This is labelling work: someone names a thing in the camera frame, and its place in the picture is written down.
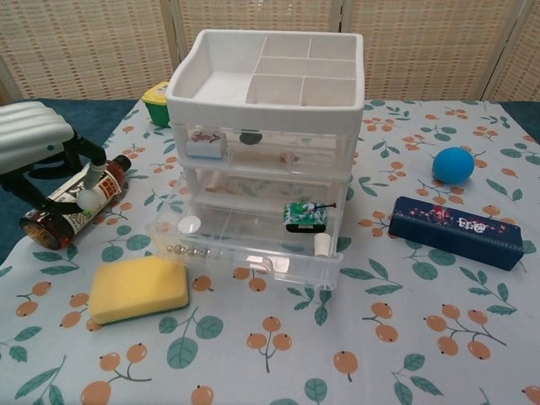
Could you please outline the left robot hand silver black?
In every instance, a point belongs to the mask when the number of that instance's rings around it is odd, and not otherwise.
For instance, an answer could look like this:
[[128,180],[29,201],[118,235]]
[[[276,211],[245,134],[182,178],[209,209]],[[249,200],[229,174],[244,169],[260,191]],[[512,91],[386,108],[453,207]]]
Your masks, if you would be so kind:
[[[105,173],[105,150],[39,101],[1,107],[1,187],[35,209],[55,214],[90,213],[101,205],[97,185]],[[28,179],[84,174],[74,202],[46,197]]]

